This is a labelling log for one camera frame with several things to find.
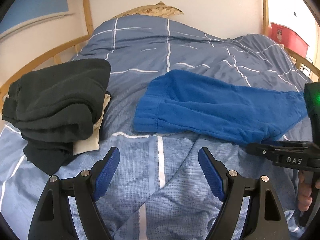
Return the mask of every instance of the pillow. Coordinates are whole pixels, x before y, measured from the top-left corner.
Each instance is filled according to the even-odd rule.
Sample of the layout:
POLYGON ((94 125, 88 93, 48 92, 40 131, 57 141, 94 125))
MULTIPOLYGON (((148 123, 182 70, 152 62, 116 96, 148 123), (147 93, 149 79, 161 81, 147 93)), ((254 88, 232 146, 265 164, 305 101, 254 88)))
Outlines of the pillow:
POLYGON ((145 6, 140 6, 140 7, 131 9, 124 13, 118 14, 117 16, 114 16, 113 19, 120 18, 127 15, 134 15, 134 14, 168 18, 173 15, 183 14, 183 12, 175 7, 165 5, 163 2, 159 2, 157 4, 145 5, 145 6))

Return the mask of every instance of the hand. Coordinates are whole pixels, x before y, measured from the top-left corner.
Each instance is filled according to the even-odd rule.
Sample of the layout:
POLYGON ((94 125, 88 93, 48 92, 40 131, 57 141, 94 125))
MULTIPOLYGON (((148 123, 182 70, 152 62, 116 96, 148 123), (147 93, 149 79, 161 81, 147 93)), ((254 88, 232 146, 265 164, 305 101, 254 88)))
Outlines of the hand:
MULTIPOLYGON (((300 211, 307 211, 312 203, 312 198, 310 197, 312 191, 311 185, 304 182, 305 176, 303 171, 299 171, 298 177, 298 209, 300 211)), ((316 182, 316 188, 320 189, 320 179, 316 182)))

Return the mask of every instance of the black sweater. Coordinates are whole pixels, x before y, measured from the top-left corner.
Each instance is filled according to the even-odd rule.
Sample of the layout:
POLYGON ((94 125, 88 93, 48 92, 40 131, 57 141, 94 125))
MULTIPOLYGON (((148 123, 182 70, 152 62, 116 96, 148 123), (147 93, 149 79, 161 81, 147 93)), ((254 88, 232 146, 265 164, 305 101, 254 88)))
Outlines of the black sweater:
POLYGON ((28 160, 53 174, 73 159, 70 143, 89 138, 102 115, 110 72, 104 59, 81 59, 31 71, 10 85, 2 119, 28 140, 28 160))

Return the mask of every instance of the blue duvet cover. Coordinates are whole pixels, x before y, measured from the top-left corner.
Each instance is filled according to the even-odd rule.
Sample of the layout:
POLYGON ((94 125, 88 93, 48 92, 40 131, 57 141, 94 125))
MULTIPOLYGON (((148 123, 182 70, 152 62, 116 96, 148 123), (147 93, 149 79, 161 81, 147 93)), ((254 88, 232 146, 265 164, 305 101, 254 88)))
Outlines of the blue duvet cover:
MULTIPOLYGON (((205 239, 221 207, 212 195, 198 163, 198 151, 208 147, 228 169, 258 178, 267 175, 279 196, 292 237, 301 229, 294 221, 297 171, 272 166, 247 155, 236 144, 193 132, 139 133, 133 129, 136 105, 148 83, 173 69, 214 77, 230 84, 278 91, 302 91, 310 82, 286 52, 269 38, 250 34, 221 40, 200 30, 160 17, 127 16, 99 26, 71 60, 104 58, 112 66, 108 91, 113 96, 103 119, 100 150, 79 155, 57 175, 69 178, 90 169, 112 146, 120 164, 97 202, 114 239, 205 239)), ((311 140, 306 117, 287 132, 285 140, 311 140)), ((21 240, 28 238, 37 201, 49 176, 23 155, 26 141, 6 125, 0 135, 0 210, 21 240)), ((70 198, 79 239, 86 239, 70 198)), ((244 224, 245 198, 233 238, 244 224)))

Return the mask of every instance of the metal screw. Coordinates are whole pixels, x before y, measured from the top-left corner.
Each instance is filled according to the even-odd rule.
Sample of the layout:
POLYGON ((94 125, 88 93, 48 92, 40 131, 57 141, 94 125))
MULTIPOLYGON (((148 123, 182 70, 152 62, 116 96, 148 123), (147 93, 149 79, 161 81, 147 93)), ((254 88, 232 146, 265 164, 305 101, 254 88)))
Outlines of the metal screw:
POLYGON ((264 181, 264 182, 268 182, 269 181, 269 178, 265 175, 261 176, 261 179, 264 181))
POLYGON ((88 171, 88 170, 83 170, 83 171, 81 171, 81 176, 83 176, 83 177, 86 177, 86 176, 88 176, 90 174, 90 171, 88 171))
POLYGON ((231 170, 229 171, 229 175, 232 176, 232 177, 235 177, 238 175, 238 172, 234 171, 234 170, 231 170))
POLYGON ((50 182, 55 182, 56 180, 57 180, 57 176, 52 176, 52 177, 50 177, 50 182))

